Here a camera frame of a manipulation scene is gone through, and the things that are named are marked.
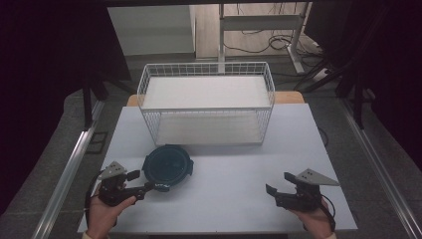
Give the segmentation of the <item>black metal stand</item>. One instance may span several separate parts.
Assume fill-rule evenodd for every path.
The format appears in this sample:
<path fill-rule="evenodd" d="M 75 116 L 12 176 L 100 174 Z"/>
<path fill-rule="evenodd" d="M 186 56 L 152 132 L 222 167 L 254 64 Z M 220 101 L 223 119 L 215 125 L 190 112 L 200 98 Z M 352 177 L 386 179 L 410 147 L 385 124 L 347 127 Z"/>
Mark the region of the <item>black metal stand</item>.
<path fill-rule="evenodd" d="M 135 89 L 122 83 L 105 73 L 97 72 L 92 76 L 84 77 L 83 83 L 83 100 L 84 100 L 84 131 L 88 131 L 94 124 L 94 113 L 91 95 L 95 95 L 98 101 L 105 101 L 108 97 L 105 82 L 111 83 L 115 87 L 127 92 L 130 95 L 135 94 Z"/>
<path fill-rule="evenodd" d="M 359 75 L 359 63 L 362 54 L 356 52 L 343 66 L 328 73 L 325 77 L 316 83 L 311 84 L 303 89 L 298 89 L 300 93 L 310 93 L 321 88 L 333 80 L 342 78 L 338 83 L 335 94 L 339 98 L 346 98 L 351 90 L 354 90 L 354 98 L 352 99 L 352 116 L 355 123 L 360 129 L 364 129 L 362 122 L 362 104 L 365 102 L 363 95 L 363 81 Z"/>

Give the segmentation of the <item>white metal desk frame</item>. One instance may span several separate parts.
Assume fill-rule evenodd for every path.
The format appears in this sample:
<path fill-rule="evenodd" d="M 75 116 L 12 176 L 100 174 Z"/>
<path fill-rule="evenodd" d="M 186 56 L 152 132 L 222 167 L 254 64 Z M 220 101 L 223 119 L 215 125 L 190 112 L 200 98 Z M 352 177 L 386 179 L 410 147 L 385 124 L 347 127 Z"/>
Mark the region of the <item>white metal desk frame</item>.
<path fill-rule="evenodd" d="M 226 16 L 224 5 L 219 4 L 218 62 L 225 62 L 224 33 L 226 31 L 292 30 L 292 42 L 287 51 L 298 75 L 305 73 L 297 51 L 299 38 L 306 20 L 309 2 L 305 2 L 299 15 Z"/>

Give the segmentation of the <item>aluminium rail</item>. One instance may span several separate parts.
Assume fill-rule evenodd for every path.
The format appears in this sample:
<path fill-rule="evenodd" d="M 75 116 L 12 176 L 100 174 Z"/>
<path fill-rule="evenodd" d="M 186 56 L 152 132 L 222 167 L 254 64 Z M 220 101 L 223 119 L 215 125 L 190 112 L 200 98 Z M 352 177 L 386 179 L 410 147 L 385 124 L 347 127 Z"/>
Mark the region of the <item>aluminium rail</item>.
<path fill-rule="evenodd" d="M 46 209 L 44 210 L 39 223 L 31 236 L 31 239 L 48 239 L 51 231 L 56 223 L 61 208 L 69 193 L 72 182 L 76 176 L 77 170 L 86 153 L 91 138 L 98 125 L 99 117 L 104 108 L 105 103 L 96 101 L 94 108 L 91 110 L 93 122 L 90 127 L 83 130 L 77 140 L 71 156 L 63 170 L 63 173 L 56 184 L 56 187 L 50 197 Z"/>
<path fill-rule="evenodd" d="M 352 107 L 347 100 L 340 100 L 340 103 L 342 111 L 346 116 L 357 141 L 361 145 L 369 164 L 377 176 L 409 239 L 422 239 L 422 227 L 419 225 L 413 211 L 405 200 L 405 197 L 393 182 L 393 179 L 382 163 L 380 156 L 365 130 L 354 119 Z"/>

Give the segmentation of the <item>black floor frame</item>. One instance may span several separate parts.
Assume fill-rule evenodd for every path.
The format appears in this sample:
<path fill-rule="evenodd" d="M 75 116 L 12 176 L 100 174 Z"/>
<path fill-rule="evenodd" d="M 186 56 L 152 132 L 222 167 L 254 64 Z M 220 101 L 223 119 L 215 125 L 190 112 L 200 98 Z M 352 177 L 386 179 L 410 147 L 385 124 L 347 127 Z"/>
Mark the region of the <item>black floor frame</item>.
<path fill-rule="evenodd" d="M 106 146 L 108 132 L 95 132 L 89 142 L 86 154 L 101 154 Z"/>

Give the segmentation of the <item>dark curtain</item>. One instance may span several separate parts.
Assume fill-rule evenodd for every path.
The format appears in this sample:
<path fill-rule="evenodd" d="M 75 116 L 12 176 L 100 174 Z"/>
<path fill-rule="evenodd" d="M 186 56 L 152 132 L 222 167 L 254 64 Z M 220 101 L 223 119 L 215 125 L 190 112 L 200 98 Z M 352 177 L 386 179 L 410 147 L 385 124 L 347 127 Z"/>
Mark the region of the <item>dark curtain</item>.
<path fill-rule="evenodd" d="M 91 0 L 0 0 L 0 215 L 83 87 L 130 73 L 107 7 Z"/>
<path fill-rule="evenodd" d="M 372 110 L 422 170 L 422 0 L 317 0 L 305 33 L 336 68 L 358 44 L 383 4 L 388 4 L 368 48 L 357 62 Z"/>

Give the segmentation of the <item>wooden table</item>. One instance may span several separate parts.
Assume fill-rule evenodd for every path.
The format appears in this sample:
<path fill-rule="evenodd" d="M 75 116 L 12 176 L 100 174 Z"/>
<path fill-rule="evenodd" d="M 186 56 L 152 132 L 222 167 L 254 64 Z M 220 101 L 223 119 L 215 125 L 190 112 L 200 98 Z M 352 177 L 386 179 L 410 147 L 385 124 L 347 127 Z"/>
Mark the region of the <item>wooden table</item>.
<path fill-rule="evenodd" d="M 300 92 L 286 91 L 286 92 L 275 92 L 275 103 L 276 104 L 304 104 L 305 100 Z M 137 106 L 137 95 L 132 95 L 128 98 L 126 105 L 128 107 Z"/>

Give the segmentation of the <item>person's right hand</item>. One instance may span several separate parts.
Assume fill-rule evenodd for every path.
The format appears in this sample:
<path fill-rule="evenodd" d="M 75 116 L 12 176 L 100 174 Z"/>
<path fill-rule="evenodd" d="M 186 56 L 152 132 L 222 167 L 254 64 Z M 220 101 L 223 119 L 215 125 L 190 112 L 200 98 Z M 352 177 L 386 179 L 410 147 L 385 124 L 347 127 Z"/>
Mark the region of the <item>person's right hand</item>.
<path fill-rule="evenodd" d="M 328 217 L 320 208 L 313 212 L 292 210 L 292 213 L 302 221 L 314 239 L 337 239 L 330 228 Z"/>

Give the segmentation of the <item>white power strip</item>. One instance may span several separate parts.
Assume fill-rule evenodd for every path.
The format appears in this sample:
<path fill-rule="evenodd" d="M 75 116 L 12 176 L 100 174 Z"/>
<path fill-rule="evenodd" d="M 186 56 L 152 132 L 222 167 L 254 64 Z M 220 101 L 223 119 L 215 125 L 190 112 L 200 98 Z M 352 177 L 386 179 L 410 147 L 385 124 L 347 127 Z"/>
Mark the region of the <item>white power strip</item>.
<path fill-rule="evenodd" d="M 315 82 L 318 82 L 318 81 L 320 81 L 321 79 L 323 79 L 324 77 L 326 77 L 326 76 L 328 75 L 328 73 L 329 73 L 329 69 L 327 69 L 327 68 L 323 68 L 322 70 L 320 70 L 317 74 L 315 74 L 315 75 L 313 76 L 313 80 L 314 80 Z"/>

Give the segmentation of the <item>white wire shelf rack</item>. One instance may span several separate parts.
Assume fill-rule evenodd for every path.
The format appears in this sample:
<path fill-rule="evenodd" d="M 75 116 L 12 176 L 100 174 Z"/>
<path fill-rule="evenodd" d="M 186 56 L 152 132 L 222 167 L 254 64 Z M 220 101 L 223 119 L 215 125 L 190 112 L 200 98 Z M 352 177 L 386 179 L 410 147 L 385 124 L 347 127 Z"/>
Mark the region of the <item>white wire shelf rack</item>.
<path fill-rule="evenodd" d="M 275 85 L 266 62 L 147 64 L 137 103 L 165 144 L 261 144 Z"/>

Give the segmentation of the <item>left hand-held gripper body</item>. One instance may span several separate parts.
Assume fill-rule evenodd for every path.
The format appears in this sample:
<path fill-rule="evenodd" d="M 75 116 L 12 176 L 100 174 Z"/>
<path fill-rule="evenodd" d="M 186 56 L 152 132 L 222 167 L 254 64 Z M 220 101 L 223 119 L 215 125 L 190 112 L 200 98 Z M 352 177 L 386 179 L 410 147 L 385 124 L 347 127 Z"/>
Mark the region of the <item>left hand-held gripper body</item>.
<path fill-rule="evenodd" d="M 133 191 L 124 186 L 128 180 L 127 170 L 116 161 L 101 172 L 98 180 L 101 182 L 99 199 L 108 206 L 117 206 L 133 195 Z"/>

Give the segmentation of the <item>person's left hand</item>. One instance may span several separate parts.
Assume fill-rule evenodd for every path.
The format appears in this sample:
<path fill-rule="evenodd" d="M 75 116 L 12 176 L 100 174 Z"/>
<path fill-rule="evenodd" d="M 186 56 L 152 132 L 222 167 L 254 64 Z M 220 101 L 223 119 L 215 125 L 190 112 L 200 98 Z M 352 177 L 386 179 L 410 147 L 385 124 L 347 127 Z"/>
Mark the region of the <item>person's left hand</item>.
<path fill-rule="evenodd" d="M 108 233 L 116 223 L 117 217 L 136 201 L 134 196 L 127 198 L 117 206 L 108 206 L 97 195 L 90 199 L 88 229 L 82 239 L 109 239 Z"/>

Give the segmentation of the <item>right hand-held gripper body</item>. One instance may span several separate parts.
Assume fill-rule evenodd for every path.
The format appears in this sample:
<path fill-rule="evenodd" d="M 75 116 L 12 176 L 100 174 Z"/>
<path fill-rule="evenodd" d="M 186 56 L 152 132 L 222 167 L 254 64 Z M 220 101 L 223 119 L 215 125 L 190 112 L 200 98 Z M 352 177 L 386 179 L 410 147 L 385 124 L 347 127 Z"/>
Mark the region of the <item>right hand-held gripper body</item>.
<path fill-rule="evenodd" d="M 296 192 L 277 194 L 276 205 L 285 209 L 301 212 L 312 212 L 319 208 L 321 202 L 320 186 L 339 186 L 339 183 L 325 175 L 320 174 L 310 168 L 295 175 L 298 184 L 295 185 Z"/>

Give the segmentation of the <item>dark round bowl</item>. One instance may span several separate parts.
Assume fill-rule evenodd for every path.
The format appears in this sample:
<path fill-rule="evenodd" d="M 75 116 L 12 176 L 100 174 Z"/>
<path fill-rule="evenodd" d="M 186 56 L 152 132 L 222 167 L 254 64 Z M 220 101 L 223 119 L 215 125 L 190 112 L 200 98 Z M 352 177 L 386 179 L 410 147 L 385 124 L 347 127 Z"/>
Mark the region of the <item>dark round bowl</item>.
<path fill-rule="evenodd" d="M 179 145 L 167 144 L 156 148 L 144 160 L 142 171 L 159 192 L 167 192 L 193 172 L 193 160 Z"/>

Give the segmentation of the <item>white panel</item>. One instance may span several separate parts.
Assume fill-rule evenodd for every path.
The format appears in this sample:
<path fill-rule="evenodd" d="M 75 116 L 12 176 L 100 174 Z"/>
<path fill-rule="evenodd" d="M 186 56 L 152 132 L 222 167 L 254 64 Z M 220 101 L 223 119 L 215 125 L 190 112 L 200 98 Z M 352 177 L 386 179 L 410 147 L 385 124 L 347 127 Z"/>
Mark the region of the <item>white panel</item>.
<path fill-rule="evenodd" d="M 194 53 L 189 5 L 108 7 L 125 56 Z"/>

